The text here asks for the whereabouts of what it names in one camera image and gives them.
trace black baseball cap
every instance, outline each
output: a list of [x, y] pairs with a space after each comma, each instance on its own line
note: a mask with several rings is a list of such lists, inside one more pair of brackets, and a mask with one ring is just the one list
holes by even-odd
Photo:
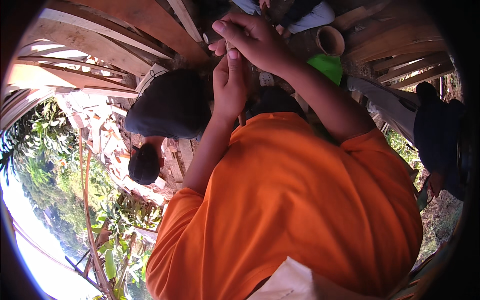
[[128, 163], [130, 178], [141, 185], [154, 183], [160, 173], [155, 147], [152, 144], [144, 144], [140, 149], [136, 146], [132, 148], [136, 151]]

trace wooden bowl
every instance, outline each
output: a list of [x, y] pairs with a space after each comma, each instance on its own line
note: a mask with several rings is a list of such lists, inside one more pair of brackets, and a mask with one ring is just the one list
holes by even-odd
[[342, 34], [332, 26], [320, 27], [315, 41], [328, 56], [340, 56], [345, 51], [345, 40]]

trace green plastic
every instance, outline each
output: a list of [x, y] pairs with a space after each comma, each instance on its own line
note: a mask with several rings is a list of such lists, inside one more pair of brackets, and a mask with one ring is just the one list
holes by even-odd
[[317, 54], [310, 58], [307, 63], [330, 78], [336, 85], [340, 85], [343, 74], [340, 57]]

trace wooden beam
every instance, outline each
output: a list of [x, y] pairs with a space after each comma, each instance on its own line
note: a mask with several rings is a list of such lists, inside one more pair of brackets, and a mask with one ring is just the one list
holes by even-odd
[[377, 80], [381, 83], [384, 83], [390, 80], [400, 78], [402, 76], [405, 76], [407, 74], [410, 74], [418, 70], [423, 70], [431, 66], [439, 65], [449, 60], [450, 60], [450, 57], [445, 52], [434, 53], [423, 58], [422, 60], [403, 66], [399, 69], [389, 71], [387, 74], [377, 78]]
[[49, 61], [49, 62], [68, 63], [68, 64], [72, 64], [72, 65], [90, 67], [92, 69], [107, 71], [107, 72], [122, 75], [122, 76], [128, 75], [128, 73], [124, 72], [124, 71], [117, 71], [117, 70], [114, 70], [114, 69], [111, 69], [111, 68], [102, 67], [102, 66], [98, 66], [98, 65], [95, 65], [95, 64], [92, 64], [92, 63], [78, 61], [78, 60], [59, 59], [59, 58], [55, 58], [55, 57], [45, 57], [45, 56], [20, 56], [17, 59], [18, 60], [27, 60], [27, 61]]
[[62, 51], [66, 51], [66, 50], [72, 50], [72, 48], [67, 47], [67, 46], [63, 46], [63, 47], [45, 49], [45, 50], [32, 52], [32, 53], [35, 54], [36, 56], [41, 56], [41, 55], [52, 54], [52, 53], [55, 53], [55, 52], [62, 52]]
[[168, 2], [188, 34], [195, 42], [201, 42], [202, 37], [198, 33], [197, 27], [193, 23], [193, 20], [190, 17], [190, 14], [188, 13], [187, 8], [185, 7], [185, 4], [183, 4], [182, 0], [168, 0]]
[[86, 11], [73, 3], [51, 1], [49, 8], [45, 8], [40, 18], [61, 21], [81, 28], [95, 31], [104, 36], [114, 38], [120, 42], [135, 46], [152, 53], [162, 59], [172, 59], [173, 53], [162, 49], [157, 44], [139, 36], [115, 22], [102, 18]]
[[140, 77], [145, 76], [151, 67], [146, 61], [119, 43], [96, 32], [71, 24], [39, 18], [31, 36], [54, 40]]
[[439, 77], [442, 77], [444, 75], [450, 74], [451, 72], [454, 71], [454, 67], [450, 61], [441, 64], [440, 66], [436, 66], [428, 71], [425, 71], [423, 73], [420, 73], [418, 75], [412, 76], [410, 78], [407, 78], [403, 81], [400, 81], [399, 83], [393, 84], [390, 87], [391, 88], [396, 88], [396, 89], [401, 89], [405, 87], [409, 87], [412, 85], [419, 84], [424, 81], [429, 81], [433, 79], [437, 79]]
[[368, 62], [372, 60], [379, 60], [379, 59], [393, 56], [393, 55], [402, 55], [402, 54], [410, 54], [410, 53], [418, 53], [418, 52], [438, 52], [438, 51], [447, 51], [447, 46], [444, 41], [427, 41], [427, 42], [421, 42], [417, 44], [406, 45], [406, 46], [398, 47], [396, 49], [382, 52], [380, 54], [370, 56], [366, 59], [363, 59], [362, 61]]
[[192, 65], [202, 65], [208, 55], [155, 0], [75, 0], [124, 20], [158, 39]]
[[181, 159], [185, 165], [185, 170], [188, 171], [193, 159], [192, 143], [190, 140], [179, 139], [179, 150], [181, 152]]
[[390, 3], [390, 0], [381, 1], [369, 7], [360, 6], [349, 12], [344, 13], [341, 16], [335, 18], [335, 20], [330, 24], [330, 26], [338, 29], [339, 31], [345, 31], [351, 28], [353, 25], [359, 21], [370, 17], [371, 15], [381, 11], [385, 6]]
[[397, 55], [390, 60], [385, 60], [385, 61], [375, 63], [373, 65], [373, 70], [375, 72], [378, 72], [378, 71], [390, 69], [392, 67], [396, 67], [407, 62], [419, 60], [430, 54], [432, 54], [432, 52], [418, 52], [418, 53], [407, 53], [407, 54]]
[[99, 87], [99, 86], [91, 86], [91, 85], [86, 85], [82, 89], [82, 92], [84, 92], [85, 94], [122, 97], [122, 98], [130, 98], [130, 99], [135, 99], [138, 97], [138, 93], [132, 90]]
[[26, 88], [43, 86], [65, 86], [84, 88], [86, 85], [119, 88], [132, 91], [126, 84], [105, 79], [103, 76], [93, 75], [82, 71], [61, 68], [38, 62], [17, 61], [13, 65], [8, 79], [9, 84], [21, 85]]
[[433, 24], [403, 24], [365, 40], [350, 50], [347, 58], [353, 61], [365, 60], [399, 47], [435, 40], [442, 40], [442, 36]]

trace hand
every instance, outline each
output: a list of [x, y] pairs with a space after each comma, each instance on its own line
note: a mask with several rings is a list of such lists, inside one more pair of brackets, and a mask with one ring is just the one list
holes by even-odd
[[[213, 23], [212, 28], [232, 43], [256, 67], [282, 77], [289, 65], [296, 62], [287, 45], [262, 17], [229, 13]], [[208, 48], [220, 56], [225, 54], [225, 40]]]
[[438, 172], [432, 172], [429, 182], [432, 186], [433, 196], [438, 197], [440, 191], [444, 189], [445, 176]]
[[260, 0], [258, 1], [260, 9], [264, 6], [264, 3], [267, 5], [268, 8], [270, 8], [270, 0]]
[[213, 71], [215, 107], [213, 115], [235, 120], [247, 101], [244, 65], [241, 54], [232, 49]]
[[285, 28], [278, 24], [276, 27], [275, 27], [275, 30], [278, 32], [279, 35], [282, 35], [283, 34], [283, 31], [285, 30]]

